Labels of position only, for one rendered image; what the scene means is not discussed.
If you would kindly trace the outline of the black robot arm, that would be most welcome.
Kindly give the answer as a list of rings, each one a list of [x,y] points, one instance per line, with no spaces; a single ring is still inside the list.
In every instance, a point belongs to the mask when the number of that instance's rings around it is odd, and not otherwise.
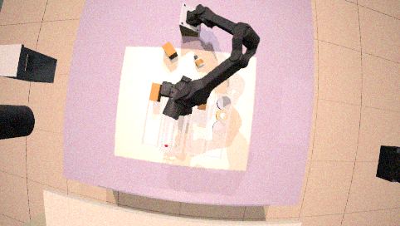
[[[246,68],[250,59],[256,54],[256,49],[260,38],[251,26],[244,22],[234,23],[213,12],[209,7],[197,5],[193,11],[187,11],[186,23],[197,27],[204,23],[207,27],[213,29],[214,26],[233,35],[232,53],[211,70],[205,77],[193,80],[182,75],[173,87],[173,97],[163,110],[163,114],[178,120],[180,115],[189,115],[193,112],[194,106],[200,106],[211,94],[212,90],[222,84],[233,74],[236,74],[242,68]],[[242,44],[246,48],[243,54]]]

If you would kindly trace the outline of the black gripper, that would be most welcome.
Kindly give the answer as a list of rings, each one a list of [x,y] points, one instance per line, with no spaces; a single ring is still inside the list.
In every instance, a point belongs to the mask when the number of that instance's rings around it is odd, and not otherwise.
[[[175,84],[173,84],[172,82],[168,82],[168,81],[163,81],[161,84],[161,89],[160,89],[160,95],[164,96],[164,97],[173,97],[173,87]],[[172,87],[172,88],[171,88]],[[205,100],[203,102],[203,104],[205,105],[207,103],[207,100]]]

